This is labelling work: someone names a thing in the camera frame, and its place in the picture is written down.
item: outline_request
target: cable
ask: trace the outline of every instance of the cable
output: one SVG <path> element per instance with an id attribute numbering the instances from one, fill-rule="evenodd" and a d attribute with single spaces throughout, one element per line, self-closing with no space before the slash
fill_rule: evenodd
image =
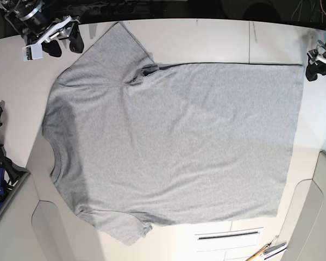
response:
<path id="1" fill-rule="evenodd" d="M 291 15 L 291 21 L 293 19 L 294 14 L 297 12 L 299 6 L 302 5 L 302 4 L 303 4 L 303 0 L 300 0 L 299 3 L 298 3 L 298 5 L 297 5 L 297 7 L 296 7 L 296 9 L 293 11 L 293 13 Z"/>
<path id="2" fill-rule="evenodd" d="M 18 2 L 15 4 L 14 7 L 12 7 L 10 10 L 8 10 L 7 14 L 5 14 L 5 16 L 9 16 L 9 14 L 11 14 L 14 10 L 16 10 L 16 8 L 22 3 L 22 0 L 18 0 Z"/>
<path id="3" fill-rule="evenodd" d="M 322 0 L 320 0 L 320 7 L 321 7 L 322 13 L 326 16 L 326 12 L 325 12 L 324 8 L 322 7 Z"/>
<path id="4" fill-rule="evenodd" d="M 310 22 L 312 22 L 315 19 L 316 2 L 317 1 L 315 1 L 315 3 L 312 6 L 312 9 L 311 9 L 310 18 L 309 18 Z"/>
<path id="5" fill-rule="evenodd" d="M 302 4 L 300 5 L 299 16 L 298 16 L 298 22 L 299 22 L 299 20 L 300 20 L 300 13 L 302 13 L 302 6 L 303 6 L 303 2 L 302 2 Z"/>
<path id="6" fill-rule="evenodd" d="M 21 32 L 19 32 L 19 30 L 13 25 L 13 23 L 9 20 L 9 15 L 14 11 L 16 10 L 16 8 L 22 3 L 22 0 L 18 0 L 18 2 L 15 4 L 14 7 L 12 7 L 5 15 L 5 19 L 6 21 L 9 22 L 9 24 L 13 27 L 13 29 L 18 33 L 18 34 L 22 34 Z"/>

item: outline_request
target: table surface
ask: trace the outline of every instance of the table surface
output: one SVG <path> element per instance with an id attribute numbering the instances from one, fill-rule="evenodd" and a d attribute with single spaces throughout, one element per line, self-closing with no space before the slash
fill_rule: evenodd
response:
<path id="1" fill-rule="evenodd" d="M 85 50 L 112 24 L 113 22 L 80 26 Z M 126 21 L 124 24 L 159 64 L 200 62 L 306 64 L 307 50 L 315 48 L 318 39 L 326 40 L 326 32 L 323 31 L 261 22 L 168 19 Z M 79 54 L 70 52 L 68 45 L 63 43 L 61 58 L 46 55 L 40 60 L 23 62 L 21 50 L 23 45 L 23 40 L 18 36 L 0 40 L 0 100 L 5 101 L 0 140 L 4 142 L 8 157 L 20 166 L 26 166 L 28 162 L 53 82 L 63 70 L 80 57 Z M 303 99 L 293 154 L 277 217 L 193 225 L 193 232 L 211 233 L 215 229 L 217 232 L 226 232 L 264 227 L 261 243 L 270 242 L 276 234 L 280 233 L 297 184 L 312 178 L 322 148 L 326 150 L 326 76 L 319 76 L 315 82 L 304 79 Z M 38 160 L 33 154 L 32 158 L 31 161 Z M 68 218 L 64 217 L 64 210 L 62 210 L 65 206 L 62 205 L 52 182 L 48 180 L 48 172 L 42 173 L 43 171 L 32 173 L 39 199 L 57 202 L 63 221 L 68 223 Z M 159 238 L 162 238 L 159 232 L 162 228 L 155 227 L 155 229 L 147 235 L 152 243 L 149 244 L 148 240 L 140 240 L 130 248 L 123 248 L 105 233 L 99 233 L 99 241 L 106 259 L 129 260 L 129 257 L 138 256 L 142 253 L 141 250 L 144 251 L 149 246 L 152 250 L 147 251 L 147 257 L 141 257 L 141 260 L 153 258 L 182 260 L 178 258 L 178 254 L 173 255 L 169 251 L 159 259 L 150 254 L 157 250 L 156 243 L 161 242 Z M 164 233 L 170 231 L 169 229 L 165 228 Z M 283 240 L 289 240 L 290 236 L 291 234 L 287 233 Z M 171 251 L 176 253 L 186 250 L 179 244 L 178 246 Z M 250 251 L 253 252 L 253 250 L 248 252 L 245 250 L 243 257 L 250 256 L 252 253 Z M 84 254 L 76 250 L 76 256 L 84 257 Z M 235 257 L 239 257 L 239 253 L 232 251 L 224 253 L 225 260 Z"/>

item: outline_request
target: t-shirt sleeve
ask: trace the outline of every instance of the t-shirt sleeve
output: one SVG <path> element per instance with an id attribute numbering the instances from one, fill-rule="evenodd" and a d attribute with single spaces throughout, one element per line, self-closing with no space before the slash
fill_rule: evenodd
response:
<path id="1" fill-rule="evenodd" d="M 57 83 L 72 87 L 117 87 L 130 84 L 143 68 L 156 67 L 122 23 L 111 27 Z"/>
<path id="2" fill-rule="evenodd" d="M 144 238 L 152 229 L 150 224 L 143 223 L 134 215 L 112 210 L 80 212 L 77 217 L 92 224 L 96 230 L 108 233 L 128 246 Z"/>

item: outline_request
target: white panel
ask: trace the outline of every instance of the white panel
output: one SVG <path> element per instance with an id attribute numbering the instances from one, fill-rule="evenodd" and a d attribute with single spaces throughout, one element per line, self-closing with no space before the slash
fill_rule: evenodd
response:
<path id="1" fill-rule="evenodd" d="M 197 252 L 196 261 L 224 261 L 225 254 L 225 250 Z"/>
<path id="2" fill-rule="evenodd" d="M 303 64 L 326 32 L 285 24 L 250 22 L 250 63 Z"/>
<path id="3" fill-rule="evenodd" d="M 231 221 L 193 224 L 191 225 L 191 232 L 193 234 L 230 232 L 231 224 Z"/>
<path id="4" fill-rule="evenodd" d="M 297 261 L 326 260 L 326 154 L 324 153 L 320 153 L 319 155 L 319 160 L 316 165 L 313 181 L 322 191 L 323 205 L 321 206 L 320 213 L 314 223 L 314 226 L 312 227 L 307 241 L 304 243 L 304 247 L 300 252 Z M 307 215 L 305 215 L 304 217 L 302 216 L 302 219 L 308 219 L 309 214 L 310 213 L 307 212 Z M 301 230 L 297 232 L 297 234 L 302 233 L 305 233 L 305 231 Z M 289 249 L 290 248 L 288 248 L 286 253 L 284 254 L 283 260 L 295 261 L 295 259 L 292 259 L 289 256 Z"/>
<path id="5" fill-rule="evenodd" d="M 32 228 L 38 202 L 29 176 L 0 219 L 0 261 L 46 261 Z"/>
<path id="6" fill-rule="evenodd" d="M 293 233 L 293 230 L 297 224 L 300 213 L 302 212 L 306 196 L 309 192 L 312 180 L 301 181 L 296 186 L 290 208 L 287 212 L 285 222 L 280 231 L 278 242 L 289 242 Z"/>
<path id="7" fill-rule="evenodd" d="M 55 204 L 40 201 L 32 217 L 32 226 L 48 261 L 76 261 Z"/>
<path id="8" fill-rule="evenodd" d="M 284 253 L 283 261 L 297 260 L 313 226 L 315 225 L 323 203 L 323 193 L 316 183 L 312 182 L 297 225 L 294 228 L 291 240 L 289 241 L 288 248 L 286 253 Z"/>
<path id="9" fill-rule="evenodd" d="M 42 245 L 44 245 L 42 240 L 46 240 L 51 244 L 50 238 L 53 237 L 58 237 L 58 240 L 63 241 L 62 243 L 58 243 L 59 241 L 57 240 L 54 247 L 44 246 L 42 247 L 43 250 L 46 251 L 54 248 L 55 252 L 58 251 L 59 258 L 64 258 L 63 260 L 67 261 L 112 261 L 104 257 L 98 232 L 90 224 L 77 218 L 57 192 L 49 177 L 53 166 L 53 150 L 50 144 L 42 137 L 41 133 L 39 133 L 27 167 L 32 172 L 40 200 L 50 201 L 53 204 L 40 205 L 41 203 L 39 203 L 40 207 L 44 207 L 37 209 L 38 212 L 34 213 L 32 222 L 34 222 L 35 232 L 40 235 L 39 240 Z M 42 229 L 40 234 L 36 230 L 37 226 Z M 49 229 L 49 233 L 46 232 L 46 236 L 44 237 L 43 233 L 47 229 Z M 63 245 L 63 250 L 60 250 L 58 246 Z"/>
<path id="10" fill-rule="evenodd" d="M 247 231 L 196 235 L 196 250 L 227 250 L 239 247 L 256 246 L 261 235 L 262 228 Z"/>
<path id="11" fill-rule="evenodd" d="M 233 259 L 225 259 L 227 261 L 246 261 L 249 257 L 241 257 L 241 258 L 233 258 Z"/>
<path id="12" fill-rule="evenodd" d="M 247 21 L 154 19 L 127 21 L 157 63 L 248 63 Z"/>

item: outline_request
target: t-shirt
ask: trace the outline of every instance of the t-shirt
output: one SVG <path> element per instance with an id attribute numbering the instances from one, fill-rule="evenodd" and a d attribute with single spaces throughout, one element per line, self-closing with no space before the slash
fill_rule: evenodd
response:
<path id="1" fill-rule="evenodd" d="M 52 181 L 127 245 L 151 224 L 275 216 L 302 91 L 298 65 L 159 68 L 117 23 L 51 89 Z"/>

